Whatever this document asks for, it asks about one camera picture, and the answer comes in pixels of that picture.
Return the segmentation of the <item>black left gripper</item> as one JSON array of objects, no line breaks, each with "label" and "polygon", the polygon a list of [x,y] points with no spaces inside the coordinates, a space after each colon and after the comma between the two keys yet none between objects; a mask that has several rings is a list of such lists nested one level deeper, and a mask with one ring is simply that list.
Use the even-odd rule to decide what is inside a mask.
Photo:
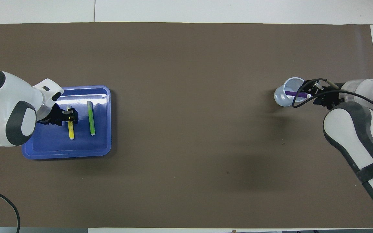
[{"label": "black left gripper", "polygon": [[63,122],[65,121],[77,123],[78,120],[75,119],[75,117],[78,117],[78,112],[76,109],[70,108],[68,110],[64,110],[61,109],[57,103],[55,103],[52,106],[49,114],[45,118],[38,120],[38,123],[43,125],[52,124],[62,126]]}]

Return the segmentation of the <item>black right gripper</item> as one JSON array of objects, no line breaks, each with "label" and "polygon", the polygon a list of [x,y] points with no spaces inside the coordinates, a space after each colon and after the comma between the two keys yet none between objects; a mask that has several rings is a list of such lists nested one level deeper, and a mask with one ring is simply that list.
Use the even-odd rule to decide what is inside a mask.
[{"label": "black right gripper", "polygon": [[[314,79],[304,81],[299,87],[299,92],[306,94],[321,94],[328,91],[340,90],[342,88],[342,85],[337,86],[338,88],[334,88],[332,86],[323,87],[320,84],[320,80]],[[312,101],[314,105],[321,105],[322,107],[326,107],[328,110],[331,110],[336,105],[345,102],[344,98],[340,97],[340,94],[336,92],[323,94],[322,96],[314,96],[314,99]]]}]

